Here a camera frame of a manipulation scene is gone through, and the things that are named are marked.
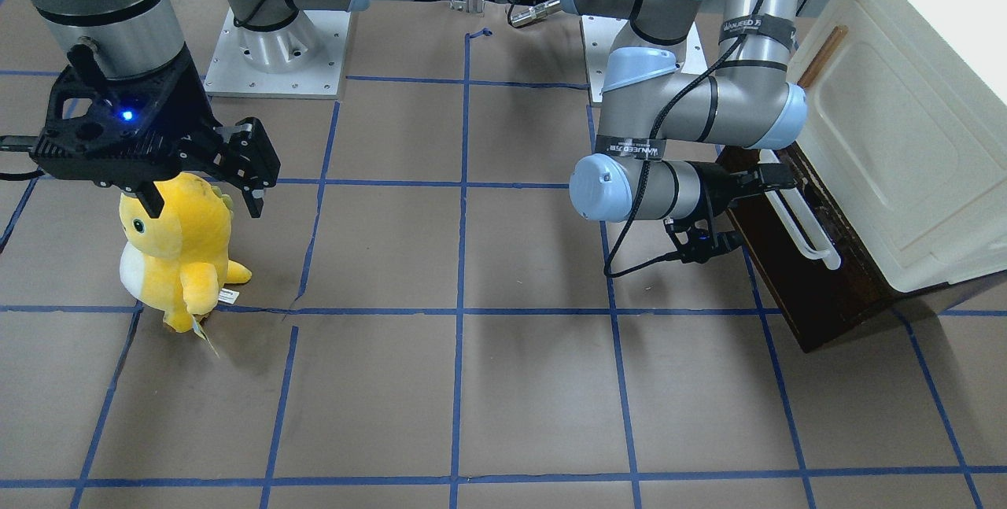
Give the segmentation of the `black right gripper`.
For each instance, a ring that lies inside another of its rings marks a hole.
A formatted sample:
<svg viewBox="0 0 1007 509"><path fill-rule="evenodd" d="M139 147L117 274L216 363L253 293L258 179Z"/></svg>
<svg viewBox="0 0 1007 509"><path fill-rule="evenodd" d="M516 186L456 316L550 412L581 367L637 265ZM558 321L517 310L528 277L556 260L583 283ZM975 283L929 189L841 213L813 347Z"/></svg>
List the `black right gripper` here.
<svg viewBox="0 0 1007 509"><path fill-rule="evenodd" d="M236 186L258 219L265 190L275 186L281 162L256 117L220 126L187 46L159 69L110 79L86 44L66 54L46 122L29 157L63 180L130 187L152 219L164 197L157 182L181 171L204 171Z"/></svg>

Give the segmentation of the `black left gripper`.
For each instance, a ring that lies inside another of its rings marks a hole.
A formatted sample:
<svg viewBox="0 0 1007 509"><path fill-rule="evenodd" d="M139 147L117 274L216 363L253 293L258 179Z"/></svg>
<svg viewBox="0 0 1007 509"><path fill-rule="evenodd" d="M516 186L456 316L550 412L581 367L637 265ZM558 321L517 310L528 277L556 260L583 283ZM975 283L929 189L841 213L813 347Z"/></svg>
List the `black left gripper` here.
<svg viewBox="0 0 1007 509"><path fill-rule="evenodd" d="M721 214L737 198L756 196L766 190L790 190L799 185L786 164L758 164L745 172L727 172L719 164L697 164L700 197L694 221Z"/></svg>

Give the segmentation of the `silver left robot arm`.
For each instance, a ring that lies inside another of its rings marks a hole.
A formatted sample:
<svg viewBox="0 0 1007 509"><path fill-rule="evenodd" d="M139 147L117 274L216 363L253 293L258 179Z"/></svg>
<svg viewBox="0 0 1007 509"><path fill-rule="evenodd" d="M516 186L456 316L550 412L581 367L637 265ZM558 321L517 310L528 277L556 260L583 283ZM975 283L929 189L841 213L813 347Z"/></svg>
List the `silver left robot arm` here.
<svg viewBox="0 0 1007 509"><path fill-rule="evenodd" d="M806 96L785 75L796 0L725 0L711 74L685 65L701 2L561 0L567 12L627 22L608 54L594 152L570 179L584 218L689 223L718 214L755 187L716 164L670 160L669 141L781 149L801 132Z"/></svg>

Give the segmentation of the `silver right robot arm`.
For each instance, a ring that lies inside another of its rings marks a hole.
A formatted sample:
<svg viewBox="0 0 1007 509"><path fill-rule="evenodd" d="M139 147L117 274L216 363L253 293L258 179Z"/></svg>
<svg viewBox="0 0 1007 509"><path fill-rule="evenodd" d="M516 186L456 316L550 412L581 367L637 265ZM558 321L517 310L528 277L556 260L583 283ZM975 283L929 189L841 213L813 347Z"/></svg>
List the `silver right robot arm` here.
<svg viewBox="0 0 1007 509"><path fill-rule="evenodd" d="M31 0L68 58L39 135L5 136L55 179L119 187L160 216L166 180L199 171L258 218L279 157L259 119L215 119L170 0Z"/></svg>

